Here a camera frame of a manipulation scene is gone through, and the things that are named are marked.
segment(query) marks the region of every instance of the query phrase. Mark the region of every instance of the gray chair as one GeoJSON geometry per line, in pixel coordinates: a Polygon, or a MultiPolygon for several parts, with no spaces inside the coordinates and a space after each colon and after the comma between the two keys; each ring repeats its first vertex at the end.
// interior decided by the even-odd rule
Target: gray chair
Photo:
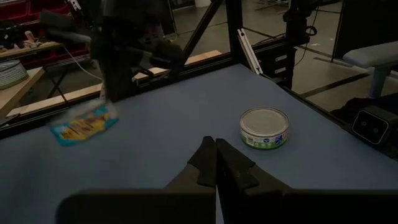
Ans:
{"type": "Polygon", "coordinates": [[[386,77],[390,75],[393,66],[398,65],[398,41],[352,50],[343,59],[361,68],[374,67],[369,98],[378,98],[386,77]]]}

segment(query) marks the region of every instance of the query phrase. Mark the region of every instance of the blue tabletop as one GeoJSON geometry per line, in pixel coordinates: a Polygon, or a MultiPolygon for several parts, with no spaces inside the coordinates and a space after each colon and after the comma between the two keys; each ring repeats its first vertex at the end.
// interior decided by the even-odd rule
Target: blue tabletop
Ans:
{"type": "Polygon", "coordinates": [[[293,188],[398,189],[397,162],[242,65],[116,107],[119,123],[77,146],[59,146],[48,127],[1,140],[0,223],[53,224],[57,205],[79,190],[163,188],[208,135],[293,188]],[[256,106],[288,115],[290,136],[279,149],[258,151],[240,140],[239,117],[256,106]]]}

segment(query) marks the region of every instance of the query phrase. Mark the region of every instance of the snack bag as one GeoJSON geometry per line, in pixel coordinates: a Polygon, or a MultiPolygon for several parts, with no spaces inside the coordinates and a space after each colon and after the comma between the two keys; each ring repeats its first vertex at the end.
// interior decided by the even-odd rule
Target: snack bag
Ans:
{"type": "Polygon", "coordinates": [[[50,129],[62,146],[73,146],[106,131],[118,120],[111,103],[92,100],[68,110],[50,129]]]}

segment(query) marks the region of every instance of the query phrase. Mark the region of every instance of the metal can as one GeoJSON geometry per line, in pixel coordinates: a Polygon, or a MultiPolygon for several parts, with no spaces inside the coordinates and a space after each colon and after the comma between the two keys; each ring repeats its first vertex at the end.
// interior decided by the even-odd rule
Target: metal can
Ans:
{"type": "Polygon", "coordinates": [[[255,149],[275,149],[286,142],[289,119],[280,110],[258,107],[246,111],[240,119],[241,138],[255,149]]]}

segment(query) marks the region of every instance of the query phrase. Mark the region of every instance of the table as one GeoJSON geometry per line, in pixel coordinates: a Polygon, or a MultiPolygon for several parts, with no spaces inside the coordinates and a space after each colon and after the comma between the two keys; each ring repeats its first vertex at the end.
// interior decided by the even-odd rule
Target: table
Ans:
{"type": "Polygon", "coordinates": [[[61,147],[48,127],[1,140],[0,222],[53,223],[61,200],[83,189],[163,188],[207,135],[226,139],[296,189],[398,189],[397,162],[242,65],[116,107],[119,123],[75,147],[61,147]],[[290,136],[281,148],[258,151],[240,140],[239,117],[255,106],[289,116],[290,136]]]}
{"type": "Polygon", "coordinates": [[[29,77],[23,82],[5,90],[0,90],[0,120],[4,119],[14,108],[18,101],[32,88],[32,86],[44,74],[43,68],[35,68],[27,71],[29,77]]]}
{"type": "Polygon", "coordinates": [[[29,48],[29,47],[24,47],[23,49],[20,49],[18,47],[7,50],[3,53],[0,53],[0,60],[6,60],[10,58],[16,58],[16,57],[21,57],[23,55],[28,55],[28,54],[33,54],[37,53],[43,50],[50,50],[50,49],[55,49],[58,47],[61,47],[62,44],[57,43],[57,42],[46,42],[43,43],[42,45],[34,48],[29,48]]]}

